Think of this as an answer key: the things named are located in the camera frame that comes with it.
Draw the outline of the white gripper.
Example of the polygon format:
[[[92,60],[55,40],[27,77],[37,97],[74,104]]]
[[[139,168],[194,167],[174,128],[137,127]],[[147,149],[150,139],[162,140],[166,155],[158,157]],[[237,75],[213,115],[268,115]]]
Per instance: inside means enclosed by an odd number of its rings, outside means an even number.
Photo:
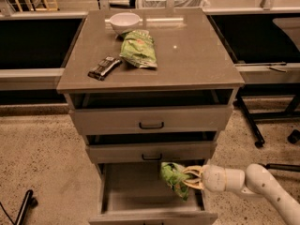
[[[182,173],[193,174],[195,176],[202,175],[202,181],[199,179],[188,179],[185,185],[195,189],[208,189],[211,192],[221,192],[226,188],[225,169],[216,165],[187,166]]]

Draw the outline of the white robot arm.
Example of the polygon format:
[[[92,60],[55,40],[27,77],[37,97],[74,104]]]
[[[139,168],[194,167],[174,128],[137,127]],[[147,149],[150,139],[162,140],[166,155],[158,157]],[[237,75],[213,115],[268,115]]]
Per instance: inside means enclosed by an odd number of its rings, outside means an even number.
[[[264,197],[287,225],[300,225],[300,203],[295,200],[262,165],[250,164],[245,171],[216,165],[188,166],[183,170],[192,179],[184,181],[190,188],[210,192],[230,191],[240,196]]]

